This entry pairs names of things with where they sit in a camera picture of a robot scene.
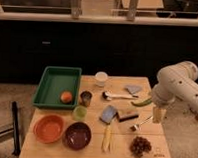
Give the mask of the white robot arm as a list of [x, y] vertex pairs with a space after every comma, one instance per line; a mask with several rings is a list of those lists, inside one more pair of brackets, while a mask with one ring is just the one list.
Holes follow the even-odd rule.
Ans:
[[191, 61], [163, 67], [157, 73], [157, 84], [151, 90], [154, 103], [152, 122], [159, 124], [162, 110], [176, 98], [188, 103], [198, 113], [198, 67]]

